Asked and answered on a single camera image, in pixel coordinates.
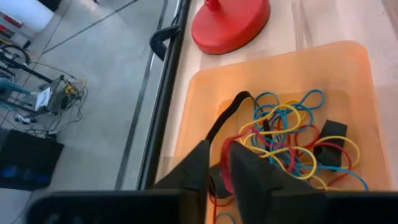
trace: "orange plastic bin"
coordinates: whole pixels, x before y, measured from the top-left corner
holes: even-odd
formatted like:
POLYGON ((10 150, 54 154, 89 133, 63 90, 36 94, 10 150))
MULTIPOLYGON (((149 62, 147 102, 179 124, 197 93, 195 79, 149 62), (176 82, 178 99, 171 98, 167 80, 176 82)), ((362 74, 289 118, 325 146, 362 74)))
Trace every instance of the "orange plastic bin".
MULTIPOLYGON (((347 124, 347 137, 359 146, 362 154, 359 166, 353 172, 367 182, 370 190, 391 189, 368 53, 355 42, 337 42, 198 72, 188 88, 173 164, 178 164, 205 138, 216 118, 240 91, 248 90, 253 96, 272 91, 284 102, 301 99, 314 88, 324 91, 326 96, 325 104, 313 111, 314 124, 322 128, 326 119, 347 124)), ((310 106, 312 102, 316 104, 319 99, 309 98, 305 105, 310 106)), ((212 145, 211 165, 220 160, 223 140, 252 121, 252 114, 252 101, 246 100, 222 127, 212 145)), ((349 144, 345 144, 345 148, 354 156, 349 144)), ((354 177, 346 177, 336 183, 336 187, 363 189, 354 177)), ((209 204, 208 221, 212 220, 212 209, 209 204)), ((239 220, 234 205, 218 210, 229 211, 239 220)))

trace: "black elastic band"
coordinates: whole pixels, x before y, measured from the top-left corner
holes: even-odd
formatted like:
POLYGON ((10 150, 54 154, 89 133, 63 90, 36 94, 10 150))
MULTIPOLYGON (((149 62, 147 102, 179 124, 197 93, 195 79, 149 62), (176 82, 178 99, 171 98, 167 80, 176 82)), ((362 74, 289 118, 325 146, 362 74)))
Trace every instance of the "black elastic band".
POLYGON ((242 91, 235 96, 235 99, 232 101, 230 106, 217 118, 213 127, 211 127, 209 133, 207 134, 206 140, 208 140, 210 144, 213 142, 216 134, 221 129, 225 121, 238 110, 243 100, 249 97, 254 101, 253 96, 248 91, 242 91))

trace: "concrete floor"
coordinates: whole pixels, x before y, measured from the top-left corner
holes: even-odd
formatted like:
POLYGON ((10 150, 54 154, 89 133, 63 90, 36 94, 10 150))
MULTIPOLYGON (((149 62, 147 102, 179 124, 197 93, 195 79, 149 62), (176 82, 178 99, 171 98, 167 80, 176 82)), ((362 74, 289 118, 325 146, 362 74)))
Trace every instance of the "concrete floor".
MULTIPOLYGON (((33 62, 86 78, 89 90, 81 111, 83 119, 59 136, 65 148, 50 187, 36 191, 30 201, 48 191, 136 187, 162 71, 162 62, 153 57, 149 39, 157 29, 169 26, 177 0, 98 2, 63 0, 50 24, 29 47, 33 62), (136 122, 132 125, 134 114, 136 122), (131 153, 122 164, 125 175, 118 178, 122 158, 128 156, 129 133, 135 133, 131 153)), ((61 75, 35 63, 30 66, 50 78, 61 75)), ((41 84, 36 77, 21 72, 17 82, 29 90, 41 84)), ((2 110, 0 115, 7 118, 0 119, 2 127, 28 129, 13 122, 13 113, 2 110)), ((38 118, 44 124, 53 119, 48 115, 38 118)), ((0 217, 6 217, 1 223, 10 223, 18 216, 29 194, 0 189, 0 217)))

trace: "wooden tabletop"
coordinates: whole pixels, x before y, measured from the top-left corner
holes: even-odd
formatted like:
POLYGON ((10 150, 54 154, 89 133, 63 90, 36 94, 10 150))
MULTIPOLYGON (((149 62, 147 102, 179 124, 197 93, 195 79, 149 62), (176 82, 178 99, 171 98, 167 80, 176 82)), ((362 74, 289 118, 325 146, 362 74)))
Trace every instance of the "wooden tabletop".
POLYGON ((266 27, 244 47, 224 55, 202 53, 191 37, 191 24, 203 1, 192 0, 172 102, 160 155, 157 180, 172 168, 188 84, 204 68, 279 55, 339 40, 363 44, 371 61, 377 95, 381 139, 386 148, 392 183, 398 186, 398 3, 394 0, 270 0, 266 27))

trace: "red object base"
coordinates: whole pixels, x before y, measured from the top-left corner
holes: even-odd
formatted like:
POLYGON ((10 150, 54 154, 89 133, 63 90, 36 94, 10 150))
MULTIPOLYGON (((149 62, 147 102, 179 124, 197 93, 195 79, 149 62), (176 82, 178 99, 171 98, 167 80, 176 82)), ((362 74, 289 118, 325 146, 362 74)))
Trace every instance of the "red object base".
POLYGON ((224 54, 250 42, 266 25, 268 0, 220 0, 215 11, 203 5, 192 23, 192 37, 208 54, 224 54))

